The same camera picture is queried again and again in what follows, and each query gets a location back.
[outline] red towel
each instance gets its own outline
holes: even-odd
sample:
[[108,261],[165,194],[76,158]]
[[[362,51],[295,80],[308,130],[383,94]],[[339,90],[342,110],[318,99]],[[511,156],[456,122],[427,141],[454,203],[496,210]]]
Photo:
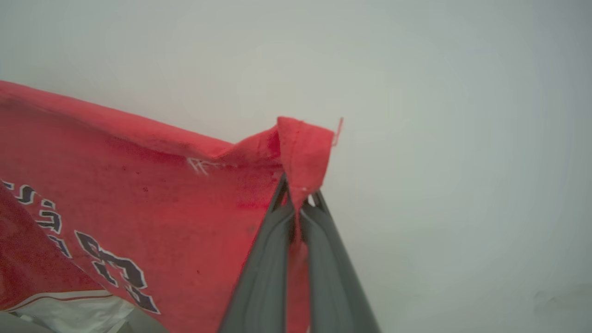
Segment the red towel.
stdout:
[[[216,331],[280,176],[298,207],[333,138],[280,117],[233,145],[1,81],[0,125],[0,310],[103,286],[171,333]],[[308,326],[306,271],[288,332]]]

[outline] gray background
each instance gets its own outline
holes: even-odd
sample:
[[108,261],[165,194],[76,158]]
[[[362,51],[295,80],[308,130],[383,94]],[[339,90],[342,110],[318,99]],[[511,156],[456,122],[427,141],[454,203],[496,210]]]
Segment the gray background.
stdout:
[[335,129],[385,332],[592,331],[592,1],[7,1],[0,78],[236,142]]

